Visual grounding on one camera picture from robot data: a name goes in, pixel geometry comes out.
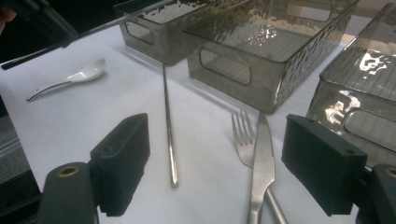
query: gray surface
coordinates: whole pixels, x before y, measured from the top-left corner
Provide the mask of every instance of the gray surface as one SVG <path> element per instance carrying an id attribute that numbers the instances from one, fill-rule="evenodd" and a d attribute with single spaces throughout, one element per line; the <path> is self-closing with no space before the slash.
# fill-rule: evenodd
<path id="1" fill-rule="evenodd" d="M 0 118 L 0 184 L 30 170 L 9 116 Z"/>

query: fork tines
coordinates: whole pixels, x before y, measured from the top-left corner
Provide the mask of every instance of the fork tines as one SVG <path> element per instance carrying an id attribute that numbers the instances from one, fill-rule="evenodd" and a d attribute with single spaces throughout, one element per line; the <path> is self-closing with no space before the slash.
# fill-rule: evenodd
<path id="1" fill-rule="evenodd" d="M 233 137 L 235 139 L 235 143 L 239 144 L 240 146 L 251 145 L 256 141 L 250 120 L 248 118 L 248 113 L 246 111 L 244 111 L 244 113 L 245 118 L 242 110 L 239 112 L 240 115 L 238 115 L 238 112 L 232 113 Z"/>

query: screw hole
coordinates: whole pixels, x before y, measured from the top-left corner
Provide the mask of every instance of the screw hole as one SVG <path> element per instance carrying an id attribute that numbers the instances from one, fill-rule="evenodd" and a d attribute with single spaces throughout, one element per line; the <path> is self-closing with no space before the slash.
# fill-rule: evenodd
<path id="1" fill-rule="evenodd" d="M 352 149 L 349 149 L 349 148 L 344 148 L 344 151 L 345 151 L 347 154 L 355 154 L 355 152 L 354 152 Z"/>
<path id="2" fill-rule="evenodd" d="M 74 175 L 74 174 L 78 173 L 78 171 L 79 171 L 79 168 L 77 166 L 68 166 L 68 167 L 63 168 L 59 172 L 58 176 L 59 177 L 67 177 L 67 176 Z"/>

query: fork handle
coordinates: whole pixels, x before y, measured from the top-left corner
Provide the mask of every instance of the fork handle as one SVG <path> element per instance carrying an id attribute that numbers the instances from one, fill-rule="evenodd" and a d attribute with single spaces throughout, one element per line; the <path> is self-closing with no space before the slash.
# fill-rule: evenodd
<path id="1" fill-rule="evenodd" d="M 272 192 L 271 188 L 268 188 L 267 191 L 265 191 L 265 195 L 268 197 L 271 207 L 274 210 L 277 223 L 289 224 L 289 222 L 286 219 L 285 214 L 283 214 L 282 208 L 280 207 L 279 203 L 277 202 L 275 194 Z"/>

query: spoon handle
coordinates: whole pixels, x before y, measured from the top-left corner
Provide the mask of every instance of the spoon handle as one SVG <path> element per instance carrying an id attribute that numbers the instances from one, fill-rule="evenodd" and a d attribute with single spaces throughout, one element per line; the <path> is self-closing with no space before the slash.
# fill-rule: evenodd
<path id="1" fill-rule="evenodd" d="M 50 83 L 50 84 L 47 84 L 47 85 L 45 85 L 45 86 L 42 86 L 42 87 L 36 89 L 35 91 L 32 91 L 32 92 L 26 97 L 26 100 L 27 100 L 27 101 L 31 101 L 31 100 L 33 100 L 38 94 L 40 94 L 40 93 L 43 92 L 43 91 L 47 91 L 47 90 L 52 89 L 52 88 L 54 88 L 54 87 L 62 86 L 63 84 L 67 84 L 67 83 L 70 83 L 70 82 L 71 82 L 70 80 L 62 80 L 62 81 L 59 81 L 59 82 L 56 82 L 56 83 Z"/>

